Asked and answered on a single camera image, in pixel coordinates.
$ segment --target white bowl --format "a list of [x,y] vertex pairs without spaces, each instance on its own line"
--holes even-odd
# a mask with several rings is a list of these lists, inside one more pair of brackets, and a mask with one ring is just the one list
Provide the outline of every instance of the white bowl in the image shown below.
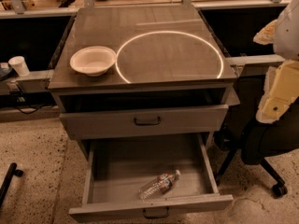
[[70,61],[71,67],[90,77],[103,75],[116,62],[116,53],[106,47],[88,47],[76,52]]

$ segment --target desk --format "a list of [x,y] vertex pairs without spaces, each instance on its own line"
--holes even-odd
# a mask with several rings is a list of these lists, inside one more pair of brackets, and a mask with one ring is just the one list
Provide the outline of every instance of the desk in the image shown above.
[[[74,72],[71,56],[95,45],[114,49],[118,63],[100,77]],[[192,6],[81,9],[49,85],[89,160],[83,205],[70,215],[86,222],[225,208],[233,197],[217,190],[203,136],[220,128],[234,81]],[[173,168],[179,186],[138,200],[138,187]]]

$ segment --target white cup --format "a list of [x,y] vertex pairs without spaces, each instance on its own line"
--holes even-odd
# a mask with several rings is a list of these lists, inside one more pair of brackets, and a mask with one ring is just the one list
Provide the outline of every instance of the white cup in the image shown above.
[[29,69],[25,62],[25,59],[22,56],[13,57],[8,61],[8,63],[18,73],[20,77],[25,77],[29,75]]

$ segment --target drawer handle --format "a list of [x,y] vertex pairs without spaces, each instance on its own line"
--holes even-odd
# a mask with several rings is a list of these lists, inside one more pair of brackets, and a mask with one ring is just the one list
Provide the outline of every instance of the drawer handle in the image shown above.
[[150,126],[150,125],[158,125],[161,123],[161,118],[158,116],[157,120],[150,121],[150,122],[143,122],[141,120],[138,120],[137,118],[134,118],[134,124],[137,126]]
[[146,218],[146,219],[161,219],[161,218],[167,218],[169,217],[169,207],[167,206],[166,207],[166,214],[165,215],[161,215],[161,216],[148,216],[147,215],[147,210],[146,209],[143,209],[143,217]]

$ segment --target chair wheel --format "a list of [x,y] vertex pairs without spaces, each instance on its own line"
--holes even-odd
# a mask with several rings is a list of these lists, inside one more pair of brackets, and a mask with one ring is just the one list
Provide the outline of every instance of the chair wheel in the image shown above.
[[276,184],[272,187],[272,191],[274,195],[278,198],[288,193],[288,189],[286,186],[280,186],[280,184]]
[[17,170],[15,170],[14,175],[17,177],[21,177],[23,173],[24,173],[24,171],[17,169]]

